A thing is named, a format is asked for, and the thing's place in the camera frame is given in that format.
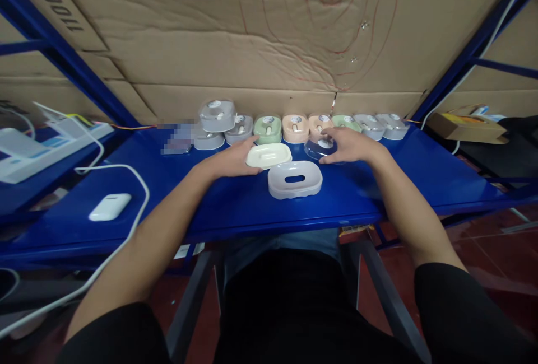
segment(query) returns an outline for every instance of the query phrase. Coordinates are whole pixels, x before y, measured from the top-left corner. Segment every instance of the white label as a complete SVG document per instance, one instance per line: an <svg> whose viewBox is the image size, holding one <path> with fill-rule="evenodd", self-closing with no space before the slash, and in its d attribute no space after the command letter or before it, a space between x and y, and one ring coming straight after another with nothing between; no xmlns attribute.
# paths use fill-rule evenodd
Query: white label
<svg viewBox="0 0 538 364"><path fill-rule="evenodd" d="M318 144L323 148L332 148L332 141L330 140L319 139Z"/></svg>

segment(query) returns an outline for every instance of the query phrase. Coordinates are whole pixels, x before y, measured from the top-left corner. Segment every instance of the left hand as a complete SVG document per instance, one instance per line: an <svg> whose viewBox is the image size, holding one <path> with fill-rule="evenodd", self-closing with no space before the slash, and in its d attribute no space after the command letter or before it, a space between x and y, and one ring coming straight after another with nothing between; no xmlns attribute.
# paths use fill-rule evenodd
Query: left hand
<svg viewBox="0 0 538 364"><path fill-rule="evenodd" d="M257 139L259 136L250 136L248 139L206 158L198 163L197 167L213 179L223 176L257 175L263 169L247 165L247 154Z"/></svg>

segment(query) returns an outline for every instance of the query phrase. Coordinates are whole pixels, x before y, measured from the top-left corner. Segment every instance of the soap holder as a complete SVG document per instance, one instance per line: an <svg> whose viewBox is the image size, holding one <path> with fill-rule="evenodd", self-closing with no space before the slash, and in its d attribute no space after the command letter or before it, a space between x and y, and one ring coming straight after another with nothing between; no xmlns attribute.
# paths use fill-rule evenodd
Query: soap holder
<svg viewBox="0 0 538 364"><path fill-rule="evenodd" d="M359 133L363 131L355 119L353 119L353 116L350 115L335 115L332 117L332 122L335 127L349 127Z"/></svg>
<svg viewBox="0 0 538 364"><path fill-rule="evenodd" d="M307 117L302 114L284 116L282 120L282 133L284 134L284 140L290 144L306 142L310 133Z"/></svg>
<svg viewBox="0 0 538 364"><path fill-rule="evenodd" d="M279 116L259 116L254 123L254 135L259 136L256 144L280 143L282 120Z"/></svg>
<svg viewBox="0 0 538 364"><path fill-rule="evenodd" d="M268 170L275 165L291 161L291 150L283 143L254 146L247 154L247 165Z"/></svg>
<svg viewBox="0 0 538 364"><path fill-rule="evenodd" d="M409 123L396 114L379 114L376 117L385 127L383 137L386 139L402 140L409 130Z"/></svg>
<svg viewBox="0 0 538 364"><path fill-rule="evenodd" d="M320 160L322 157L334 154L338 151L338 145L330 136L310 135L308 141L304 144L304 152L314 160Z"/></svg>
<svg viewBox="0 0 538 364"><path fill-rule="evenodd" d="M229 145L246 140L250 136L252 136L252 117L247 115L237 115L234 128L224 133L226 143Z"/></svg>
<svg viewBox="0 0 538 364"><path fill-rule="evenodd" d="M385 132L385 126L375 116L357 114L353 118L361 126L363 134L374 140L381 140Z"/></svg>
<svg viewBox="0 0 538 364"><path fill-rule="evenodd" d="M222 133L235 126L235 105L230 100L212 100L198 113L202 128L209 133Z"/></svg>
<svg viewBox="0 0 538 364"><path fill-rule="evenodd" d="M310 126L310 137L323 138L321 131L323 129L334 127L329 115L312 114L308 117L308 125Z"/></svg>
<svg viewBox="0 0 538 364"><path fill-rule="evenodd" d="M275 199L293 199L317 194L323 175L310 161L292 161L274 166L267 175L269 193Z"/></svg>
<svg viewBox="0 0 538 364"><path fill-rule="evenodd" d="M197 150L215 150L224 144L222 133L209 133L202 129L202 125L194 127L194 148Z"/></svg>

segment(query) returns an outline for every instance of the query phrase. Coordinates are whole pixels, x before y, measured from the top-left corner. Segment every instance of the red floor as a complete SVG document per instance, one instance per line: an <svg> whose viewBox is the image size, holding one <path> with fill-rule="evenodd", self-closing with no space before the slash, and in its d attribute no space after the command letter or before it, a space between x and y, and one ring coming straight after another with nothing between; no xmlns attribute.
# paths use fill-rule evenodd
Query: red floor
<svg viewBox="0 0 538 364"><path fill-rule="evenodd" d="M529 219L538 221L538 206L519 209ZM491 299L514 321L521 332L538 340L538 228L505 235L501 228L522 224L510 211L449 228L448 235L472 276L486 289ZM396 237L389 223L382 224L387 240ZM378 242L377 234L370 234ZM411 317L420 329L420 316L415 305L414 269L403 247L380 252ZM188 278L164 277L151 296L153 307L163 330L170 326ZM391 333L381 304L368 274L361 265L359 311L373 325ZM33 352L23 357L0 360L10 363L53 363L60 349L65 328L59 328ZM212 363L219 338L219 308L214 277L211 278L196 325L187 362Z"/></svg>

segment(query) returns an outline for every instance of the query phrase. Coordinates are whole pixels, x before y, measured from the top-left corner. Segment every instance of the white cable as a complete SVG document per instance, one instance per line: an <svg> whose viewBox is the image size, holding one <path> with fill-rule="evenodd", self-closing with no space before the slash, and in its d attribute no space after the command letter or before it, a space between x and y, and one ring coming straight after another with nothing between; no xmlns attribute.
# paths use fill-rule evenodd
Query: white cable
<svg viewBox="0 0 538 364"><path fill-rule="evenodd" d="M486 54L486 52L488 51L489 47L491 46L491 44L493 43L493 41L495 40L495 37L497 36L497 33L499 32L500 30L500 27L501 25L503 24L504 22L504 19L506 18L506 15L508 14L508 11L510 11L510 9L512 8L512 5L514 4L516 0L510 0L510 2L508 3L508 5L506 6L506 8L504 9L504 12L503 14L501 15L500 19L499 19L499 22L497 23L497 26L495 27L495 30L493 31L491 37L489 38L489 41L488 41L488 44L486 45L486 47L484 48L484 50L480 53L480 56L479 58L481 58L482 56L484 56ZM426 116L424 117L423 119L423 122L422 122L422 126L420 127L420 130L424 130L424 125L426 124L426 121L428 120L428 118L430 117L430 115L432 113L434 113L434 111L439 108L439 106L445 101L446 98L448 98L448 96L453 93L459 86L460 84L465 81L465 79L471 74L471 72L475 69L476 65L472 66L469 71L458 81L458 83L448 92L448 94L446 94L443 99L441 99L441 101L439 101L439 103L430 111L426 114Z"/></svg>
<svg viewBox="0 0 538 364"><path fill-rule="evenodd" d="M68 118L68 116L64 115L61 112L55 111L54 109L51 109L49 107L46 107L46 106L43 106L43 105L40 105L40 104L37 104L37 105L40 106L41 108L45 108L45 109L47 109L47 110L49 110L51 112L57 113L59 115L63 115L63 116ZM100 158L103 155L103 152L104 152L103 145L99 142L99 140L97 140L94 136L92 136L90 131L87 128L85 128L80 122L78 122L78 120L74 119L74 121L77 122L77 124L83 130L86 131L87 135L90 136L92 138L92 140L99 145L99 148L101 149L101 152L99 153L98 158ZM18 327L23 326L23 325L27 324L28 322L32 321L33 319L37 318L39 315L46 314L47 312L50 312L53 309L64 305L66 302L68 302L69 300L72 300L73 298L79 296L80 294L85 293L91 287L91 285L95 282L95 280L101 274L101 272L104 270L106 265L108 265L108 263L121 251L121 249L127 244L127 242L129 242L129 240L135 234L136 227L138 227L138 223L140 221L140 218L142 217L142 214L143 214L144 210L146 209L147 202L150 200L150 190L147 187L146 183L144 182L144 179L140 176L140 174L132 166L125 165L125 164L113 164L113 165L104 165L104 166L92 167L92 165L97 162L98 158L96 158L91 163L91 165L89 167L78 167L78 168L75 168L75 171L77 171L77 172L78 171L83 171L84 173L86 173L86 172L91 171L91 170L106 169L106 168L127 168L129 171L131 171L136 176L136 178L138 179L138 181L142 185L142 187L144 189L144 192L146 193L146 196L144 197L144 201L142 203L142 206L140 206L140 210L138 210L138 213L136 214L136 217L134 218L133 225L131 226L131 229L129 231L129 234L127 235L127 238L122 242L122 244L114 252L112 252L112 254L108 258L105 259L105 261L103 263L101 263L101 265L91 275L91 277L86 281L86 283L84 283L84 285L82 287L80 287L79 289L73 291L71 294L68 294L65 297L60 298L59 300L56 300L56 301L52 302L51 304L46 305L46 306L38 309L37 311L32 312L31 314L25 316L24 318L12 323L11 325L7 326L6 328L0 330L0 340L3 339L4 337L6 337L7 335L9 335L12 331L17 329Z"/></svg>
<svg viewBox="0 0 538 364"><path fill-rule="evenodd" d="M88 165L87 169L85 169L83 172L79 172L79 171L82 171L84 168L75 168L75 171L78 174L81 174L81 175L87 174L88 171L90 171L90 168L93 167L95 164L97 164L97 162L101 159L101 157L105 153L105 147L103 146L103 144L101 144L101 142L99 140L97 140L94 136L92 136L90 131L82 123L80 123L78 121L78 119L75 119L72 116L67 116L66 114L58 112L57 110L54 110L52 108L49 108L48 106L39 104L37 102L34 102L34 104L37 105L40 108L46 109L46 110L51 111L51 112L53 112L55 114L65 116L66 118L71 119L73 122L75 122L78 125L78 127L80 127L88 135L88 137L90 137L97 144L97 146L99 147L99 154L97 155L97 157L94 158L94 160L91 162L91 164Z"/></svg>
<svg viewBox="0 0 538 364"><path fill-rule="evenodd" d="M456 148L454 149L454 151L452 151L452 155L456 154L459 149L460 149L460 141L458 140L456 142Z"/></svg>
<svg viewBox="0 0 538 364"><path fill-rule="evenodd" d="M34 125L32 124L32 122L30 121L30 119L28 119L26 116L20 114L19 112L15 112L12 109L4 108L3 106L0 106L0 109L4 110L6 112L11 112L13 115L17 115L19 118L24 120L24 122L26 122L26 124L28 125L28 128L30 129L30 138L32 140L35 140L35 128L34 128Z"/></svg>

